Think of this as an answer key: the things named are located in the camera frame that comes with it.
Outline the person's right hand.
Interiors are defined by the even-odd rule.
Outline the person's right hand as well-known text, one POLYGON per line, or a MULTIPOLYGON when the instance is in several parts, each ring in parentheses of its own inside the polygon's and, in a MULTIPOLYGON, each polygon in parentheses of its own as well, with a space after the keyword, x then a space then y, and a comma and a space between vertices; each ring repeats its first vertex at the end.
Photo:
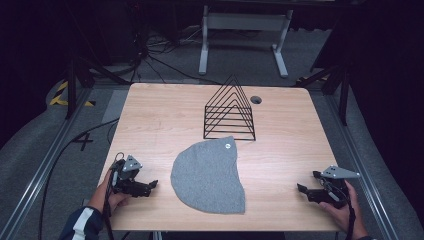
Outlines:
MULTIPOLYGON (((355 221, 353 223, 351 240, 360 240, 361 238, 366 237, 368 235, 368 232, 366 230, 366 227, 362 218, 362 212, 358 202, 357 192, 355 188, 348 181, 346 181, 345 184, 349 191, 351 207, 353 208, 355 212, 355 221)), ((337 209, 329 203, 320 202, 319 206, 324 212, 326 212, 329 216, 332 217, 336 225, 341 230, 343 230, 346 233, 349 232, 349 219, 351 214, 350 214, 350 209, 348 205, 344 206, 343 208, 337 209)))

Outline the black tripod stand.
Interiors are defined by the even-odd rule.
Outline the black tripod stand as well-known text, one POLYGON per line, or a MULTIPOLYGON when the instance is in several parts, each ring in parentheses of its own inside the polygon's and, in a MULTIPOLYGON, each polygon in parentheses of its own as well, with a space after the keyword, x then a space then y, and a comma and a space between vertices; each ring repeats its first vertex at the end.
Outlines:
POLYGON ((324 95, 333 95, 340 87, 340 100, 338 105, 338 115, 341 123, 347 125, 347 101, 349 92, 349 74, 345 66, 332 66, 330 68, 319 71, 309 77, 299 78, 294 87, 304 88, 313 82, 326 78, 326 82, 321 87, 324 95))
POLYGON ((93 74, 90 72, 91 69, 94 69, 100 75, 103 75, 119 85, 130 85, 130 82, 107 70, 103 66, 95 64, 80 56, 72 57, 68 65, 68 76, 66 77, 68 82, 68 106, 66 119, 70 119, 77 109, 77 83, 80 83, 83 88, 92 88, 94 86, 95 80, 93 74))

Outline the grey knit hat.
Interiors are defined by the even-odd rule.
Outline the grey knit hat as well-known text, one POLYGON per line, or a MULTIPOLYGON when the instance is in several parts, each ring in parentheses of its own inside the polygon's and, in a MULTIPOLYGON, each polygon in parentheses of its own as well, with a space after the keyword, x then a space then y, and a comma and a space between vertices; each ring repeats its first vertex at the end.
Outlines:
POLYGON ((232 136, 195 143, 178 154, 171 185, 187 206, 213 214, 244 214, 245 191, 232 136))

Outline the black wire rack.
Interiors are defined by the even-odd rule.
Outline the black wire rack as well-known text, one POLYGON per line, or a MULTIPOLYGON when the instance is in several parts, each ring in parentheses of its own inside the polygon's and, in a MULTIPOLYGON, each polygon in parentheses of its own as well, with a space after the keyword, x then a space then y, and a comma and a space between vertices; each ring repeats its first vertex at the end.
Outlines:
POLYGON ((253 110, 236 76, 231 75, 204 107, 203 138, 232 136, 255 141, 253 110))

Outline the person's left hand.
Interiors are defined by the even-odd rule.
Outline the person's left hand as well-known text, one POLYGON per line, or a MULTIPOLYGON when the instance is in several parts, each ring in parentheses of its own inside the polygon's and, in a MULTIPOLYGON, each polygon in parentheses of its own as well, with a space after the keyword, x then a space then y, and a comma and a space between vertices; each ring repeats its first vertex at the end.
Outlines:
POLYGON ((94 209, 97 209, 100 213, 104 210, 104 203, 108 201, 110 210, 114 211, 117 207, 126 206, 128 204, 130 195, 123 193, 113 193, 107 194, 107 189, 109 186, 109 177, 111 171, 108 170, 104 177, 102 183, 96 188, 92 197, 88 201, 87 205, 94 209))

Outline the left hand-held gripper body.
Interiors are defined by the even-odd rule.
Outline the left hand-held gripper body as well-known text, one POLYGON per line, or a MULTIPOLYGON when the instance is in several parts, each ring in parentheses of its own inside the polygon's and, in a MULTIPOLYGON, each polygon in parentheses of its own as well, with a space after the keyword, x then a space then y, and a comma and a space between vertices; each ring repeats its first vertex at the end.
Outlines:
POLYGON ((141 168, 142 164, 132 155, 116 161, 111 167, 113 192, 132 196, 136 189, 146 189, 143 183, 135 180, 141 168))

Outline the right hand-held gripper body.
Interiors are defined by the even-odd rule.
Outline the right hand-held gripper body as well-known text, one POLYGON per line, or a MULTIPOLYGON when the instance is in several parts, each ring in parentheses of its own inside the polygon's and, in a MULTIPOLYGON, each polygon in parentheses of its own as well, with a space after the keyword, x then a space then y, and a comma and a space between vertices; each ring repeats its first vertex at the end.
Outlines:
POLYGON ((358 172, 334 165, 330 165, 327 169, 320 172, 322 172, 323 178, 317 179, 322 186, 318 203, 330 203, 337 209, 344 207, 348 202, 349 196, 345 180, 360 178, 361 175, 358 172))

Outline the white metal desk frame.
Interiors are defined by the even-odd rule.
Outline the white metal desk frame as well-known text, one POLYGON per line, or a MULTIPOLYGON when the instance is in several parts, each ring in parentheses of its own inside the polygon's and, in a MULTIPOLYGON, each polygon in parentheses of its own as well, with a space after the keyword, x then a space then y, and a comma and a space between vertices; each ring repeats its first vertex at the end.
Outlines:
POLYGON ((216 13, 211 12, 208 5, 203 7, 202 16, 202 47, 200 52, 198 73, 205 75, 208 65, 208 31, 213 30, 252 30, 252 31, 278 31, 280 33, 277 43, 271 46, 274 59, 282 78, 288 77, 288 70, 282 54, 293 11, 288 10, 283 15, 241 14, 241 13, 216 13))

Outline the aluminium floor rail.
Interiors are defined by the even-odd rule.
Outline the aluminium floor rail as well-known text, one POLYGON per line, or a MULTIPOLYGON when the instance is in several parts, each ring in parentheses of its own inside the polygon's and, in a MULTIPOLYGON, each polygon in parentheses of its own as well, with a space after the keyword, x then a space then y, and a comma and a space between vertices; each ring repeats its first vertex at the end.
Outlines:
POLYGON ((19 231, 90 93, 79 91, 69 119, 66 106, 49 106, 0 150, 0 240, 12 240, 19 231))
POLYGON ((380 193, 374 181, 372 180, 369 171, 366 169, 363 161, 361 160, 351 132, 339 118, 338 105, 336 101, 331 96, 325 96, 324 99, 328 105, 328 108, 330 109, 332 117, 336 121, 337 128, 341 132, 343 140, 347 145, 352 164, 355 170, 360 174, 361 187, 364 190, 365 197, 372 210, 374 218, 376 219, 380 232, 383 235, 383 239, 399 240, 394 225, 389 219, 387 211, 383 205, 380 193))

